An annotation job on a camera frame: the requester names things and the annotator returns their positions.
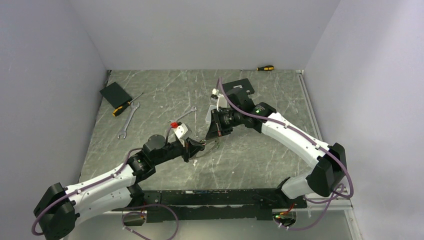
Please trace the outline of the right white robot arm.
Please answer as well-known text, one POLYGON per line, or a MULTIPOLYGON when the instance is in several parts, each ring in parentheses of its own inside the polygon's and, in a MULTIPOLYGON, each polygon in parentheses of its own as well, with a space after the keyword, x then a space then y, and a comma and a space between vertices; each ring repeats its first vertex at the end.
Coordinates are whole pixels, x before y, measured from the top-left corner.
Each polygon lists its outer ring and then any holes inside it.
POLYGON ((235 127, 243 125, 283 144, 311 168, 308 173, 288 177, 280 183, 275 194, 280 207, 287 208, 295 198, 311 193, 329 197, 348 175, 341 144, 330 145, 312 137, 269 104, 254 104, 245 93, 224 95, 215 91, 211 98, 216 100, 216 106, 210 110, 207 140, 229 135, 235 127))

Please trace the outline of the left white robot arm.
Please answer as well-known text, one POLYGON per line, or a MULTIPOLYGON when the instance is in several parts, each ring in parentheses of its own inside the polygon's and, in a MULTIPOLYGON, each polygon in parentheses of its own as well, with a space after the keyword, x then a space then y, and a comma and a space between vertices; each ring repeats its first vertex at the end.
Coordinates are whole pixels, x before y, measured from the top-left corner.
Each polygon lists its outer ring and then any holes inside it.
POLYGON ((108 172, 66 187, 59 182, 51 185, 33 211, 32 234, 59 240, 78 224, 109 210, 139 209, 146 203, 139 183, 152 176, 157 165, 179 157, 188 162, 205 145, 204 139, 187 137, 167 142, 164 136, 155 134, 108 172))

